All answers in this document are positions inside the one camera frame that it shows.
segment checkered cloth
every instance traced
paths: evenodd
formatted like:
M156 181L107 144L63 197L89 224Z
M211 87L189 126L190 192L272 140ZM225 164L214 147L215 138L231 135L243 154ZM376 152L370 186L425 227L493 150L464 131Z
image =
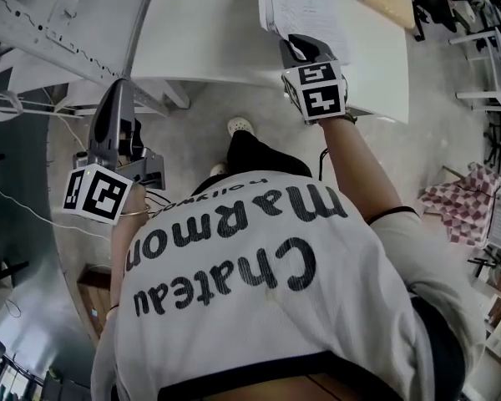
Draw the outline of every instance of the checkered cloth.
M451 242L484 248L501 177L476 163L468 169L463 180L428 187L420 201L441 214Z

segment person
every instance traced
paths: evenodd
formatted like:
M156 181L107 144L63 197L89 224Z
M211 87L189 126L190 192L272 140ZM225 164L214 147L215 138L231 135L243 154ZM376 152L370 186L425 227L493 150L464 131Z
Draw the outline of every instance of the person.
M353 122L320 123L339 192L242 118L188 199L148 219L132 190L93 400L457 399L475 296Z

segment notebook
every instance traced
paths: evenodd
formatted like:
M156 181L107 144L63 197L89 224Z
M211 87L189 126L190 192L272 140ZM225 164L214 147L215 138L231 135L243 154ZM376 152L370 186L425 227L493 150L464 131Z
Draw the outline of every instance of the notebook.
M305 34L328 44L342 65L351 62L345 32L333 0L258 0L260 24L287 39Z

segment shoe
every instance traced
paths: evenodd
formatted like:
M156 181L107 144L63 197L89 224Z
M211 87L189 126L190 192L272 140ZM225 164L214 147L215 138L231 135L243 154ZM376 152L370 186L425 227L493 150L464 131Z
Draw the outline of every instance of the shoe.
M228 124L226 124L226 128L228 128L228 133L230 134L230 137L233 137L234 133L237 130L244 130L256 136L254 134L254 130L252 129L251 122L249 122L247 119L243 119L242 117L235 117L234 119L230 119L228 121Z
M228 174L228 166L225 162L219 162L210 171L210 177Z

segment gray floor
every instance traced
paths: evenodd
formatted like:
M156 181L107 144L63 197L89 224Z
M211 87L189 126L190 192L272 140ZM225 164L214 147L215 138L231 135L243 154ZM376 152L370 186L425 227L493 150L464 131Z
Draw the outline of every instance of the gray floor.
M410 123L376 118L358 123L409 205L416 205L420 189L436 180L442 165L465 173L469 162L483 159L485 117L454 97L456 90L479 89L483 68L473 69L463 48L448 45L451 35L443 27L428 26L427 36L424 43L407 37ZM281 91L234 84L189 86L191 109L176 110L170 119L138 116L144 124L145 144L165 157L165 193L172 201L189 195L211 166L224 158L230 141L225 124L237 114L253 123L261 140L304 160L316 176L318 157L325 148L321 130L305 126ZM70 123L85 142L89 120ZM108 226L60 214L72 155L80 146L55 118L48 122L48 147L46 138L43 117L22 116L0 124L0 151L9 153L7 166L0 167L1 188L57 223L109 236ZM335 186L328 160L324 181ZM12 296L23 316L14 320L5 310L0 313L0 338L8 351L35 373L56 363L73 379L87 382L93 356L89 337L96 337L76 281L86 263L110 264L108 242L71 229L53 229L0 199L0 255L33 262Z
M0 190L49 218L47 132L48 118L41 115L0 123L0 153L7 156L0 162ZM1 196L0 260L29 261L29 267L14 277L10 296L21 317L14 318L5 307L0 312L0 340L10 358L39 377L53 366L89 385L94 345L68 293L53 228ZM13 305L10 308L18 314Z

